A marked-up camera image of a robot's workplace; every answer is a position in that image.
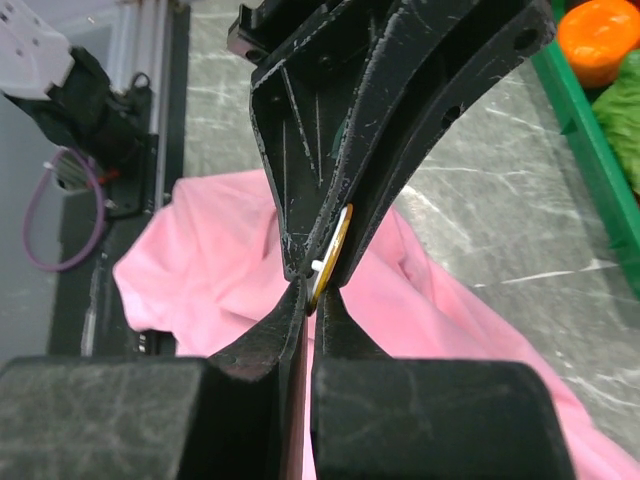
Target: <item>pink cloth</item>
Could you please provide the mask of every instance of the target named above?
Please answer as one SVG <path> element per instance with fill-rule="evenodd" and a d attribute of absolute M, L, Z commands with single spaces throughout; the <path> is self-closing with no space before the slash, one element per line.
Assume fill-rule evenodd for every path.
<path fill-rule="evenodd" d="M 279 238 L 264 172 L 181 180 L 173 203 L 115 268 L 131 327 L 172 332 L 178 355 L 209 356 L 229 345 L 275 306 L 287 286 Z M 342 295 L 352 317 L 394 357 L 531 365 L 551 391 L 579 478 L 640 478 L 638 463 L 594 428 L 524 337 L 427 257 L 395 211 Z M 314 325 L 312 317 L 308 368 Z M 309 435 L 304 455 L 303 478 L 314 479 Z"/>

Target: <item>cable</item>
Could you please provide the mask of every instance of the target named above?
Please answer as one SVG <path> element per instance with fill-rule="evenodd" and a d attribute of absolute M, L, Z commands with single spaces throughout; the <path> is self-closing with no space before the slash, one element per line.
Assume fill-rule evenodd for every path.
<path fill-rule="evenodd" d="M 95 226 L 93 227 L 93 231 L 91 232 L 91 236 L 89 237 L 89 240 L 77 254 L 75 254 L 69 260 L 65 260 L 62 263 L 50 265 L 50 264 L 42 263 L 40 260 L 38 260 L 35 257 L 34 253 L 31 251 L 31 246 L 29 242 L 29 233 L 31 230 L 31 223 L 33 222 L 33 218 L 35 216 L 36 208 L 38 206 L 38 203 L 40 202 L 40 199 L 42 197 L 42 194 L 44 193 L 45 188 L 47 187 L 47 184 L 49 183 L 49 180 L 51 178 L 51 173 L 56 168 L 56 166 L 60 163 L 60 161 L 62 160 L 62 157 L 67 152 L 70 153 L 75 158 L 78 164 L 85 171 L 85 173 L 87 174 L 89 183 L 93 187 L 93 191 L 96 194 L 96 213 L 97 213 L 96 223 L 95 223 Z M 80 264 L 91 254 L 93 249 L 98 244 L 100 237 L 102 236 L 102 232 L 104 231 L 104 226 L 105 226 L 105 218 L 106 218 L 105 208 L 106 207 L 105 207 L 104 193 L 102 192 L 100 182 L 95 172 L 93 171 L 93 169 L 89 166 L 89 163 L 77 151 L 70 148 L 61 149 L 51 159 L 50 165 L 47 166 L 47 170 L 45 171 L 44 175 L 40 179 L 40 183 L 38 183 L 38 186 L 36 187 L 36 190 L 33 193 L 33 197 L 31 197 L 31 200 L 29 201 L 29 205 L 27 206 L 27 211 L 24 216 L 24 223 L 22 225 L 22 244 L 25 252 L 27 253 L 27 257 L 29 258 L 29 261 L 36 268 L 39 268 L 40 270 L 44 270 L 45 272 L 63 272 L 65 270 L 69 270 L 77 266 L 78 264 Z"/>

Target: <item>gray marble surface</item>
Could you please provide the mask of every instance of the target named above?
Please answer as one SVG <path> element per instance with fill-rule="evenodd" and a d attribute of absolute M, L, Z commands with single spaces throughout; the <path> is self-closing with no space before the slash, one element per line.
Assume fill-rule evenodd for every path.
<path fill-rule="evenodd" d="M 225 51 L 237 5 L 194 5 L 188 175 L 260 167 L 252 68 Z M 454 124 L 396 205 L 425 250 L 518 328 L 598 426 L 640 458 L 640 303 L 530 63 Z"/>

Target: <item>yellow disc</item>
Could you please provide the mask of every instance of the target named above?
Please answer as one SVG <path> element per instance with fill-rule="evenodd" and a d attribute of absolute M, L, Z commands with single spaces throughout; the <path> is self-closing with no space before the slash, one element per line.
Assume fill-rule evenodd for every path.
<path fill-rule="evenodd" d="M 349 223 L 351 222 L 351 215 L 353 214 L 353 205 L 347 205 L 347 213 L 344 217 L 344 221 L 342 225 L 340 225 L 340 230 L 336 235 L 335 240 L 329 245 L 329 254 L 327 256 L 327 261 L 324 269 L 318 273 L 320 276 L 318 280 L 318 288 L 313 292 L 311 296 L 311 300 L 309 300 L 309 314 L 313 313 L 318 306 L 318 300 L 320 299 L 320 295 L 327 288 L 327 283 L 329 283 L 329 279 L 331 278 L 331 274 L 333 273 L 333 269 L 338 262 L 338 256 L 340 255 L 340 251 L 342 250 L 342 245 L 344 244 L 344 239 L 347 236 L 347 230 L 349 228 Z"/>

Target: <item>green tray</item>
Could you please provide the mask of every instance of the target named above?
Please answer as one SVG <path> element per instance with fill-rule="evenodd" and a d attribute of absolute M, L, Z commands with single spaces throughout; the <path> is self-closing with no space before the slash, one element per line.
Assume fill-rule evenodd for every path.
<path fill-rule="evenodd" d="M 560 20 L 563 2 L 552 4 Z M 558 44 L 554 41 L 532 60 L 609 233 L 610 247 L 640 298 L 640 208 L 636 199 Z"/>

